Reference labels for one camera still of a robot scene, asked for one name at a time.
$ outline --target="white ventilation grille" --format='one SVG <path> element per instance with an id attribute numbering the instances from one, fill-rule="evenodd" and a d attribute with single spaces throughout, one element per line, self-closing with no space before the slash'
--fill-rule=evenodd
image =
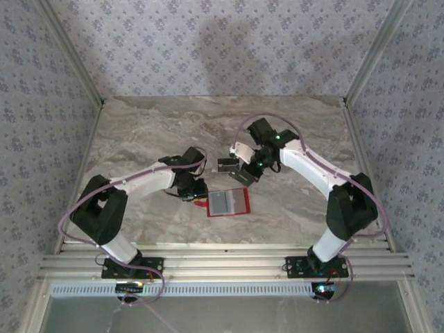
<path id="1" fill-rule="evenodd" d="M 53 297 L 116 296 L 115 284 L 56 283 Z M 141 296 L 155 296 L 159 284 L 144 286 Z M 304 282 L 245 282 L 245 283 L 169 283 L 162 294 L 164 297 L 208 297 L 208 296 L 306 296 L 312 295 L 311 283 Z"/>

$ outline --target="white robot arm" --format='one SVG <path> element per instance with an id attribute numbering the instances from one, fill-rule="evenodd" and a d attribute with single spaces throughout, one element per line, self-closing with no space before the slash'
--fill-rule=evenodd
<path id="1" fill-rule="evenodd" d="M 249 186 L 260 179 L 265 168 L 273 168 L 277 164 L 277 171 L 272 170 L 278 172 L 283 164 L 304 176 L 327 199 L 327 229 L 308 252 L 311 268 L 322 269 L 339 254 L 354 233 L 366 228 L 377 218 L 377 209 L 369 197 L 343 178 L 336 177 L 313 162 L 307 152 L 324 166 L 353 178 L 373 192 L 369 178 L 363 173 L 353 176 L 335 167 L 308 147 L 304 151 L 295 133 L 290 130 L 277 133 L 264 118 L 250 125 L 248 131 L 261 148 L 253 150 L 237 142 L 230 149 L 231 154 L 244 161 L 239 172 L 230 174 L 233 178 Z"/>
<path id="2" fill-rule="evenodd" d="M 142 255 L 121 233 L 126 205 L 170 187 L 177 187 L 178 197 L 183 201 L 206 198 L 207 185 L 202 178 L 196 179 L 198 176 L 194 174 L 198 166 L 178 168 L 204 159 L 201 152 L 191 147 L 183 156 L 164 157 L 134 174 L 111 179 L 101 175 L 94 176 L 80 198 L 103 185 L 121 182 L 85 201 L 70 216 L 71 220 L 111 256 L 125 264 L 137 265 Z"/>

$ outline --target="patterned wallpaper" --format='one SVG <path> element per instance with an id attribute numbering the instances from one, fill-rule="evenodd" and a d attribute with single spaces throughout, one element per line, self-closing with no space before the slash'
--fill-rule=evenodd
<path id="1" fill-rule="evenodd" d="M 414 1 L 353 110 L 396 239 L 444 332 L 444 3 Z"/>
<path id="2" fill-rule="evenodd" d="M 52 253 L 96 107 L 27 0 L 0 1 L 0 332 Z"/>
<path id="3" fill-rule="evenodd" d="M 103 97 L 344 95 L 393 0 L 49 0 Z"/>

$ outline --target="marble tabletop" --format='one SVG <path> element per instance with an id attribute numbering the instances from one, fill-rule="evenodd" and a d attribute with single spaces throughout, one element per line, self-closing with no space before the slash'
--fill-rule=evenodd
<path id="1" fill-rule="evenodd" d="M 182 155 L 190 146 L 207 151 L 203 177 L 209 190 L 240 187 L 226 173 L 216 172 L 216 161 L 228 156 L 241 121 L 259 112 L 290 119 L 319 155 L 342 169 L 358 171 L 337 97 L 117 97 L 105 102 L 80 188 L 96 174 L 123 176 L 161 157 Z M 278 131 L 287 128 L 280 120 L 268 120 Z M 246 130 L 239 141 L 253 145 Z M 312 245 L 326 228 L 327 201 L 295 171 L 265 171 L 248 191 L 251 214 L 213 218 L 205 208 L 158 191 L 127 206 L 122 230 L 140 244 Z M 81 234 L 72 224 L 69 229 Z M 375 229 L 372 223 L 367 232 Z"/>

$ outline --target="black mounting bracket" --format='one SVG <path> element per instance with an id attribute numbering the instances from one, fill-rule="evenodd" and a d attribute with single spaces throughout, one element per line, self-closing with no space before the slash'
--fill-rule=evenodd
<path id="1" fill-rule="evenodd" d="M 304 278 L 348 278 L 347 262 L 344 258 L 335 257 L 321 270 L 313 271 L 308 263 L 308 257 L 286 257 L 282 269 L 287 272 L 289 279 Z"/>
<path id="2" fill-rule="evenodd" d="M 161 257 L 143 257 L 140 258 L 140 262 L 137 266 L 144 266 L 158 270 L 163 273 L 164 270 L 164 258 Z M 102 268 L 102 279 L 136 279 L 136 280 L 147 280 L 153 278 L 153 280 L 159 280 L 160 277 L 156 274 L 145 271 L 145 270 L 132 270 L 131 276 L 128 274 L 128 269 L 120 266 L 111 259 L 105 259 Z"/>

